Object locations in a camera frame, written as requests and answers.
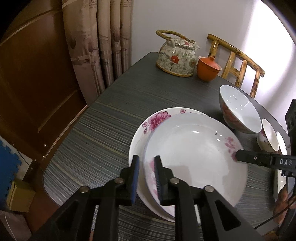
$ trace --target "screw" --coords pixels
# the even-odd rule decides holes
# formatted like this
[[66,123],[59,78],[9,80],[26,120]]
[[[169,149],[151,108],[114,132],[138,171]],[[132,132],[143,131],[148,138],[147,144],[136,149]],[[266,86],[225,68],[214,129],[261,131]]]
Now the screw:
[[121,177],[117,177],[117,178],[114,179],[114,182],[115,182],[116,184],[120,184],[120,183],[123,183],[124,180],[123,180]]
[[172,183],[172,184],[177,184],[177,183],[179,183],[179,179],[178,178],[176,178],[176,177],[173,177],[173,178],[171,178],[170,179],[170,182]]
[[89,191],[89,187],[88,186],[82,186],[79,188],[79,191],[82,193],[86,193]]
[[205,190],[207,192],[213,192],[214,191],[214,188],[212,186],[208,185],[208,186],[205,186]]

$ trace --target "wooden chair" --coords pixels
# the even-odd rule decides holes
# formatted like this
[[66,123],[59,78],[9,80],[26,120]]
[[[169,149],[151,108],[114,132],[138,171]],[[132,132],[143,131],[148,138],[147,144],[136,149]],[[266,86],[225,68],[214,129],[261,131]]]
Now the wooden chair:
[[[212,34],[208,34],[207,38],[209,40],[213,41],[208,57],[211,55],[216,57],[216,53],[217,53],[217,49],[218,49],[219,45],[221,45],[231,51],[228,61],[227,61],[227,64],[223,69],[223,72],[221,75],[222,78],[224,78],[224,79],[227,78],[229,73],[234,74],[237,77],[237,80],[235,82],[235,86],[240,88],[242,85],[242,82],[244,80],[244,75],[246,73],[247,65],[249,65],[253,70],[256,71],[255,79],[254,79],[253,86],[252,86],[251,93],[250,93],[250,96],[252,98],[255,98],[257,88],[258,88],[258,83],[259,83],[259,77],[260,76],[264,77],[265,71],[263,69],[261,69],[258,64],[256,64],[253,60],[251,60],[242,51],[235,48],[231,44],[225,42],[224,40],[222,40]],[[240,67],[240,70],[237,70],[236,68],[234,68],[232,66],[236,56],[242,60],[242,65]]]

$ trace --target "curtain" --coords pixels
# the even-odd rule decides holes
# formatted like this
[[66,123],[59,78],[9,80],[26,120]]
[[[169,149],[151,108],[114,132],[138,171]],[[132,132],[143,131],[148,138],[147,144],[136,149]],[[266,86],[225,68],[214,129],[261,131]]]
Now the curtain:
[[131,0],[62,0],[67,46],[89,105],[131,66]]

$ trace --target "dark gray table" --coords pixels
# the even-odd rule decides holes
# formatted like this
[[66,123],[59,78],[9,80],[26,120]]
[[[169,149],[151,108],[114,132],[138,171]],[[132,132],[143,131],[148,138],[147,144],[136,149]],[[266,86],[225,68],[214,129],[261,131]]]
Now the dark gray table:
[[[199,110],[225,124],[219,105],[219,88],[228,81],[216,77],[205,83],[196,75],[176,77],[155,66],[158,53],[149,53],[115,81],[73,127],[44,174],[44,187],[59,205],[82,185],[102,186],[128,166],[129,145],[139,125],[151,114],[169,107]],[[287,133],[260,104],[244,93],[261,118]],[[234,131],[245,150],[260,151],[256,135]],[[272,216],[274,172],[249,165],[245,192],[238,212],[256,226]],[[261,232],[272,229],[270,223]],[[120,207],[119,240],[174,240],[174,223],[163,220],[137,198],[132,207]]]

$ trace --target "orange cup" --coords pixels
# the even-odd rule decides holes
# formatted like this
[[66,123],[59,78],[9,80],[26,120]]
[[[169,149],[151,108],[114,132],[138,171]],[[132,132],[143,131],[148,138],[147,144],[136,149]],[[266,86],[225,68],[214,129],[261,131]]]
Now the orange cup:
[[214,56],[208,58],[199,56],[198,59],[196,72],[197,76],[203,81],[213,80],[222,70],[221,66],[214,61]]

